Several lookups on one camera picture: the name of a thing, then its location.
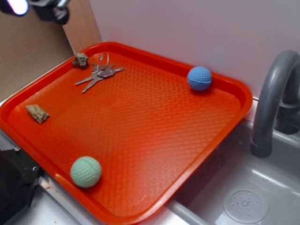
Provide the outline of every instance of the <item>ball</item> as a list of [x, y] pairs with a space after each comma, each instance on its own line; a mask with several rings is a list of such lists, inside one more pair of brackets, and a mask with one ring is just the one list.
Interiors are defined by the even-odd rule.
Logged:
[[102, 174], [100, 163], [92, 157], [84, 156], [77, 159], [71, 168], [71, 177], [74, 183], [81, 188], [95, 185]]
[[205, 67], [192, 68], [187, 75], [187, 82], [193, 90], [206, 90], [212, 82], [211, 72]]

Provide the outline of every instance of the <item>light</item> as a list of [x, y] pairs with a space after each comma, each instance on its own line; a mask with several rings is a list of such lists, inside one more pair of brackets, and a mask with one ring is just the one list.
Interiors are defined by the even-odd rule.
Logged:
[[28, 2], [26, 0], [7, 0], [16, 15], [24, 15], [28, 12]]

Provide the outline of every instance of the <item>sink drain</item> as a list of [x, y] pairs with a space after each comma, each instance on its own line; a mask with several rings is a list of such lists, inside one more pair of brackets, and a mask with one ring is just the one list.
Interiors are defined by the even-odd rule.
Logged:
[[242, 224], [254, 224], [265, 218], [269, 202], [255, 187], [236, 186], [225, 194], [223, 207], [233, 220]]

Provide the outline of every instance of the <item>orange tray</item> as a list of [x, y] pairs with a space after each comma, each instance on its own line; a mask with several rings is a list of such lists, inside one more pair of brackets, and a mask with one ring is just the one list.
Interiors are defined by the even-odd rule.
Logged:
[[[83, 51], [89, 68], [73, 58], [8, 99], [0, 127], [97, 219], [112, 225], [139, 223], [157, 212], [202, 164], [252, 105], [239, 81], [212, 73], [209, 89], [190, 89], [191, 65], [118, 43]], [[91, 62], [109, 52], [122, 72], [99, 81], [75, 82]], [[37, 123], [26, 105], [50, 114]], [[77, 187], [70, 169], [91, 156], [102, 166], [93, 187]]]

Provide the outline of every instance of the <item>gray sink basin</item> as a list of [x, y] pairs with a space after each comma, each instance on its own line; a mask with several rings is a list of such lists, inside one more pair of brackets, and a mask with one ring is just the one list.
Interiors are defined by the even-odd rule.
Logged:
[[251, 131], [243, 120], [173, 199], [210, 225], [299, 225], [299, 141], [275, 132], [271, 156], [257, 158]]

